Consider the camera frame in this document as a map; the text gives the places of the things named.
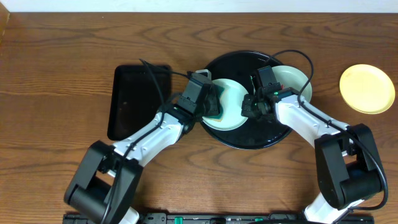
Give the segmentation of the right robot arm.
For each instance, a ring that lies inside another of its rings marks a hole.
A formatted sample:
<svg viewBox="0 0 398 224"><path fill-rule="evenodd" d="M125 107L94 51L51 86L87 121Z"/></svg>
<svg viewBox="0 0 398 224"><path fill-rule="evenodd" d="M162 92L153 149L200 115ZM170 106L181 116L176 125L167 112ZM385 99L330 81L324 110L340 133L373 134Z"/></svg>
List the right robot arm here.
<svg viewBox="0 0 398 224"><path fill-rule="evenodd" d="M320 194L303 211L310 223L338 223L361 203L379 192L379 205L388 198L387 179L371 130L364 124L350 126L323 113L302 95L302 91L283 87L270 66L251 75L254 94L246 95L242 115L262 116L288 126L315 150Z"/></svg>

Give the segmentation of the green yellow sponge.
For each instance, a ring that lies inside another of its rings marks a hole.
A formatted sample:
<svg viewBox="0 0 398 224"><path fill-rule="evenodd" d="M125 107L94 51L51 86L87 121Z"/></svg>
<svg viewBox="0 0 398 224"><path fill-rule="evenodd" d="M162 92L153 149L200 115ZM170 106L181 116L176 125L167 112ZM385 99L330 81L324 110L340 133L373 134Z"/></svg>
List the green yellow sponge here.
<svg viewBox="0 0 398 224"><path fill-rule="evenodd" d="M223 116L223 107L221 105L221 97L224 93L224 88L219 85L213 85L209 94L205 99L205 113L204 118L220 120Z"/></svg>

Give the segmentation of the yellow plastic plate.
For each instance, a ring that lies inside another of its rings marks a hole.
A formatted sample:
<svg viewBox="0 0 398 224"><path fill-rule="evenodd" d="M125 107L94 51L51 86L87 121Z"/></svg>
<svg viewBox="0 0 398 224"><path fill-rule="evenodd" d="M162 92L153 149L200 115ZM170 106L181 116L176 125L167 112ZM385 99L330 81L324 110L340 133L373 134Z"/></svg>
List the yellow plastic plate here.
<svg viewBox="0 0 398 224"><path fill-rule="evenodd" d="M389 76L366 64L347 68L340 77L340 93L347 105L365 114L379 114L394 103L396 91Z"/></svg>

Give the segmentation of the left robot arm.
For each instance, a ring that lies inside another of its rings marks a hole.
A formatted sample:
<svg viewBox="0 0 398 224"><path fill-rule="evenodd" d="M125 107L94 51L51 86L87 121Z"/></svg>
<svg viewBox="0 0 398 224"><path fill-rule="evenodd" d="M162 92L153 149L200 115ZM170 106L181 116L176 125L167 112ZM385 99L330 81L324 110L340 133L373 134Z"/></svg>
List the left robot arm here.
<svg viewBox="0 0 398 224"><path fill-rule="evenodd" d="M211 72L197 70L189 79L178 101L161 106L154 119L136 133L112 145L93 143L66 189L64 202L89 223L136 223L139 214L131 201L144 167L204 116L220 113Z"/></svg>

